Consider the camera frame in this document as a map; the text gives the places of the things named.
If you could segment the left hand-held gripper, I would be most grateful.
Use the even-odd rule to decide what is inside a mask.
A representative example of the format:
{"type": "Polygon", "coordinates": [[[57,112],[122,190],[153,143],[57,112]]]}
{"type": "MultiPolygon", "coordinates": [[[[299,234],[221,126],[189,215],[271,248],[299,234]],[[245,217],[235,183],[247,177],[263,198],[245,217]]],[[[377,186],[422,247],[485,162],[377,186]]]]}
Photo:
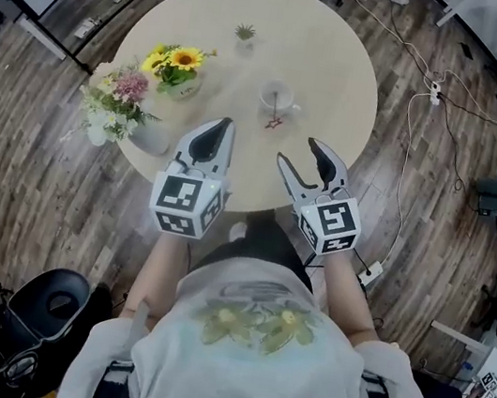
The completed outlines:
{"type": "Polygon", "coordinates": [[[235,125],[224,117],[182,136],[173,159],[157,173],[150,208],[159,230],[201,239],[224,210],[235,125]]]}

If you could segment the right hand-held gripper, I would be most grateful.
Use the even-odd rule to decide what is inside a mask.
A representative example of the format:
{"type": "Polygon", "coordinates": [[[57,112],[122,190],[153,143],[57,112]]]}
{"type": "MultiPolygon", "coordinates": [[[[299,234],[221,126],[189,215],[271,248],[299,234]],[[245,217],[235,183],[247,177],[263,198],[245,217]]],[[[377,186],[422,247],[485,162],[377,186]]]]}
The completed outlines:
{"type": "Polygon", "coordinates": [[[277,165],[286,191],[294,204],[299,230],[316,255],[353,249],[361,233],[357,199],[348,190],[348,170],[343,160],[327,144],[309,138],[324,186],[308,185],[281,152],[277,165]]]}

